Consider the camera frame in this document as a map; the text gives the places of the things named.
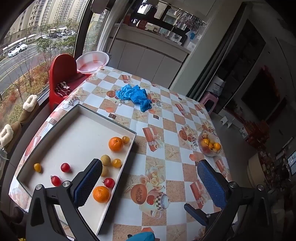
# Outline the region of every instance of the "red plastic chair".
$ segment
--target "red plastic chair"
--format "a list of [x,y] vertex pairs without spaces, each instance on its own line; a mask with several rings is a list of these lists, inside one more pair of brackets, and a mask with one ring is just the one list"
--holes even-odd
[[53,60],[49,69],[49,104],[53,111],[68,96],[58,96],[54,89],[63,81],[71,89],[76,89],[90,74],[77,72],[76,60],[69,54],[60,54]]

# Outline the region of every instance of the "blue gripper pad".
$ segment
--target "blue gripper pad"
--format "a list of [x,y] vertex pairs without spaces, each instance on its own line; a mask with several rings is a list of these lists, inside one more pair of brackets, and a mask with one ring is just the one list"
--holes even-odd
[[203,161],[199,161],[197,164],[197,174],[202,180],[215,206],[223,209],[227,204],[225,191],[209,168],[212,167],[208,167]]
[[102,163],[98,160],[86,173],[84,178],[81,180],[77,188],[73,193],[73,203],[77,207],[81,207],[87,201],[91,194],[96,182],[100,178],[102,173]]

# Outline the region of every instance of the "yellow cherry tomato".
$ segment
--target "yellow cherry tomato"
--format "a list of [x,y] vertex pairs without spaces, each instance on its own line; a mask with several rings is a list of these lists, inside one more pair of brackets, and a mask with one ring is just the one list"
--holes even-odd
[[121,168],[121,160],[118,158],[115,158],[112,162],[111,162],[112,166],[114,166],[115,168]]
[[40,165],[40,163],[35,163],[34,164],[34,170],[36,172],[41,172],[41,165]]
[[128,143],[130,142],[130,138],[127,137],[127,136],[124,136],[124,137],[122,137],[121,139],[122,139],[122,141],[123,141],[123,143],[124,143],[125,145],[128,144]]

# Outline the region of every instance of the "blue rag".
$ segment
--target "blue rag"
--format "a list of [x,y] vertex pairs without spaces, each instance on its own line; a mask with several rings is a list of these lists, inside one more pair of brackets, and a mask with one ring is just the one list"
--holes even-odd
[[142,112],[152,108],[150,104],[152,101],[147,98],[146,90],[140,89],[138,85],[133,88],[126,85],[121,90],[116,91],[116,96],[121,100],[132,100],[132,102],[140,104]]
[[143,232],[139,234],[135,234],[134,236],[130,237],[126,241],[154,241],[155,235],[152,232]]

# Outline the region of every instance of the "printed tablecloth pattern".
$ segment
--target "printed tablecloth pattern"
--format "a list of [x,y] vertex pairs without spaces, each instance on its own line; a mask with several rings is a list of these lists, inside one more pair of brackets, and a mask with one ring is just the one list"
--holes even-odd
[[[132,101],[117,99],[115,91],[126,84],[145,88],[152,100],[152,109],[143,113]],[[31,198],[16,176],[38,142],[72,108],[68,101],[74,96],[83,106],[137,132],[129,156],[134,160],[133,164],[123,170],[121,177],[126,185],[122,196],[115,197],[110,206],[115,214],[113,218],[106,216],[99,239],[126,240],[127,234],[143,231],[153,231],[160,241],[200,239],[205,227],[186,213],[184,204],[201,208],[205,213],[216,212],[219,208],[214,206],[198,177],[196,162],[206,159],[216,171],[231,180],[223,151],[214,158],[207,157],[194,142],[203,129],[215,134],[205,107],[174,91],[107,66],[86,79],[43,123],[21,158],[9,196],[22,209],[29,210]],[[138,204],[135,198],[132,199],[131,190],[136,184],[146,186],[147,195],[153,196],[152,202],[147,198],[146,202]],[[163,194],[169,198],[166,209],[160,204],[161,197],[166,196]],[[63,226],[66,233],[73,236],[67,225]]]

